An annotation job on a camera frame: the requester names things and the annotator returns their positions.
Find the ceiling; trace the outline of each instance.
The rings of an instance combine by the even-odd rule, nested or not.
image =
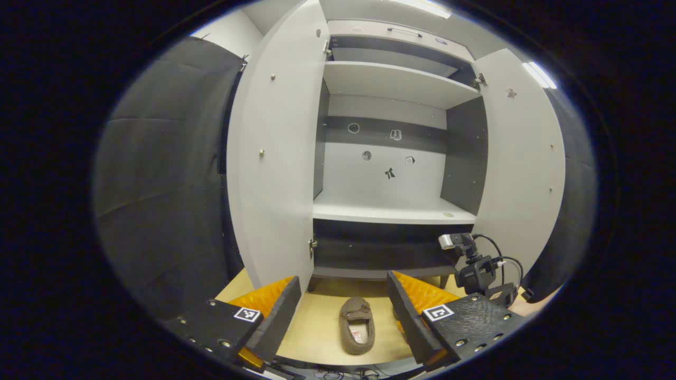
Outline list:
[[[463,44],[475,59],[508,47],[522,61],[522,51],[468,18],[452,14],[448,19],[388,0],[319,0],[327,20],[364,18],[411,26]],[[243,8],[265,35],[299,0],[261,0]]]

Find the door hinge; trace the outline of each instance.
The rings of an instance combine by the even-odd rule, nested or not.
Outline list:
[[[317,243],[317,240],[312,238],[312,239],[310,239],[308,244],[310,245],[310,260],[312,260],[312,255],[314,254],[314,249],[317,248],[318,243]]]
[[[488,83],[486,83],[486,78],[483,77],[483,73],[480,72],[479,77],[472,80],[472,87],[477,89],[477,91],[481,91],[481,85],[487,86]]]
[[[324,43],[324,54],[326,54],[327,57],[331,57],[333,55],[333,52],[331,49],[329,49],[329,40]]]
[[[247,59],[248,56],[249,56],[248,54],[245,54],[245,55],[240,59],[240,61],[242,62],[242,66],[239,68],[239,72],[244,71],[244,69],[247,67],[248,62],[246,62],[245,60]]]

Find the cabinet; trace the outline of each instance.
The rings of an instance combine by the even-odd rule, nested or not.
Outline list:
[[[487,84],[472,87],[478,73]],[[481,143],[462,142],[473,128]],[[479,169],[446,181],[463,167]],[[304,290],[313,274],[449,275],[457,258],[435,237],[460,231],[500,236],[527,271],[558,215],[564,156],[552,106],[508,50],[475,61],[462,45],[404,26],[327,23],[307,0],[241,77],[226,174],[253,285],[298,275]],[[467,197],[476,210],[456,204]]]

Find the slipper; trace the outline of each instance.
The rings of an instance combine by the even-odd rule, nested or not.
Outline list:
[[[371,307],[364,298],[352,297],[340,309],[338,320],[343,350],[348,354],[368,352],[376,339]]]

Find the fluorescent light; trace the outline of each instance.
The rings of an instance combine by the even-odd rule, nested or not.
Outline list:
[[[529,62],[529,64],[530,64],[531,66],[533,66],[533,68],[535,69],[535,71],[536,71],[538,74],[540,74],[540,76],[545,80],[545,82],[547,82],[547,84],[548,84],[550,87],[552,87],[553,89],[556,88],[556,85],[554,84],[554,81],[549,77],[549,75],[547,75],[547,74],[544,72],[544,70],[542,70],[542,69],[540,68],[540,66],[538,66],[535,62]]]
[[[538,74],[535,71],[535,69],[531,67],[531,65],[524,63],[523,67],[526,69],[526,71],[528,71],[528,74],[530,74],[533,78],[535,78],[535,80],[537,80],[537,82],[540,84],[540,86],[542,86],[543,89],[549,88],[549,85],[544,80],[544,78],[542,78],[540,74]]]
[[[390,0],[390,1],[392,1],[393,3],[408,5],[409,7],[418,8],[420,10],[429,12],[431,14],[435,14],[443,18],[451,17],[451,12],[444,11],[443,9],[441,9],[440,6],[434,4],[432,1],[427,0]]]

